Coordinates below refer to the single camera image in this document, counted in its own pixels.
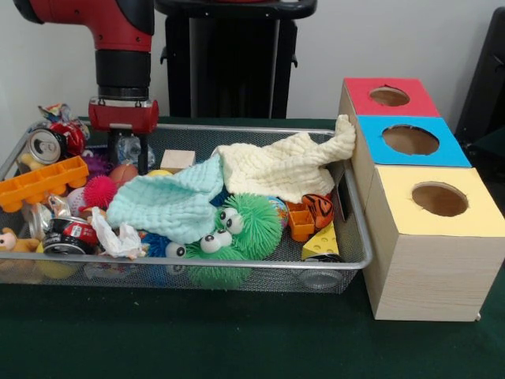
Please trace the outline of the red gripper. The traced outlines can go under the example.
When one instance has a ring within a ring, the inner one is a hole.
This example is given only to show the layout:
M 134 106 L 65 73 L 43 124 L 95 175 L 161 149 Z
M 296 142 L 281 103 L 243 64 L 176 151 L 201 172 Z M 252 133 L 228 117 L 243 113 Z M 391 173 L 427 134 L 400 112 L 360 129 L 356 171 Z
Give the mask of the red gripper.
M 156 128 L 159 120 L 159 105 L 156 100 L 91 98 L 88 104 L 88 117 L 95 130 L 109 132 L 107 154 L 113 166 L 118 165 L 119 129 L 140 134 L 138 172 L 139 175 L 148 173 L 148 134 Z

